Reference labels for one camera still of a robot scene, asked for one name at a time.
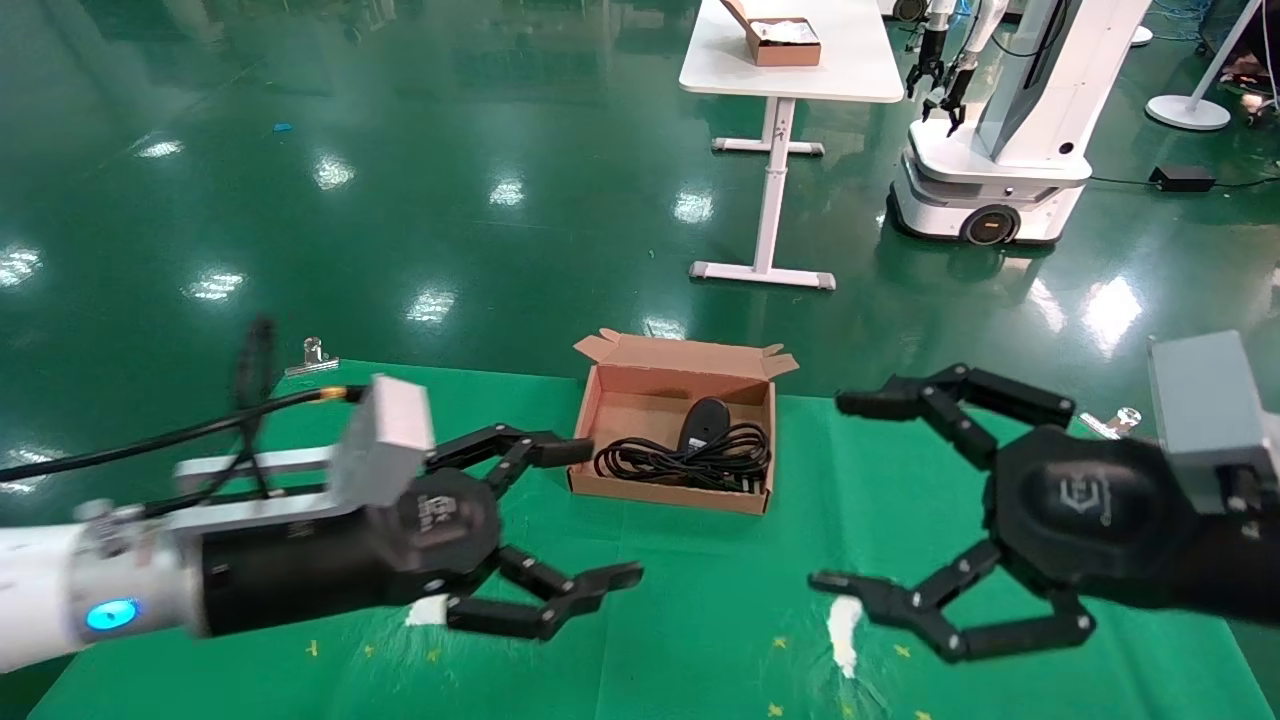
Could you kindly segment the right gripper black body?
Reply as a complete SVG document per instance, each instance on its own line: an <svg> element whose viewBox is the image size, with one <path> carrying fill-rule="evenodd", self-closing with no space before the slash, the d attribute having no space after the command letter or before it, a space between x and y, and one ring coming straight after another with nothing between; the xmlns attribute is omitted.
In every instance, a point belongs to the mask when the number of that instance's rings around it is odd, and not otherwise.
<svg viewBox="0 0 1280 720"><path fill-rule="evenodd" d="M1277 518L1198 511L1157 445L1037 427L995 454L986 498L1038 591L1277 624Z"/></svg>

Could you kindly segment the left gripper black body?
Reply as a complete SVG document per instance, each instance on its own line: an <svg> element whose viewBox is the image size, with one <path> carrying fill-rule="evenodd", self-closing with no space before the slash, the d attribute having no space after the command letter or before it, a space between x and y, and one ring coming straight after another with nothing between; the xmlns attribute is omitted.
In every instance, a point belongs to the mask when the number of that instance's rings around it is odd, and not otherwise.
<svg viewBox="0 0 1280 720"><path fill-rule="evenodd" d="M406 606L468 583L499 538L492 488L451 468L413 479L387 507L207 534L200 542L204 632Z"/></svg>

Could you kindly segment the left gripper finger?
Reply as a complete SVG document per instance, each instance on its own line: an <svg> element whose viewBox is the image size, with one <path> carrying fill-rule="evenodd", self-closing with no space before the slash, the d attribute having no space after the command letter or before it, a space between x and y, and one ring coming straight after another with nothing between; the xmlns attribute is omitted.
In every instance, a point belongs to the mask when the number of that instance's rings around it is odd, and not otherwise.
<svg viewBox="0 0 1280 720"><path fill-rule="evenodd" d="M590 438L562 438L550 430L521 430L507 424L484 427L438 445L425 457L428 477L445 470L463 473L490 459L497 465L481 483L502 498L529 468L570 468L593 459Z"/></svg>
<svg viewBox="0 0 1280 720"><path fill-rule="evenodd" d="M640 562L622 562L568 577L513 544L490 553L483 569L484 578L498 573L539 603L451 592L445 602L445 626L454 632L538 642L554 638L572 619L598 612L609 594L634 588L644 575Z"/></svg>

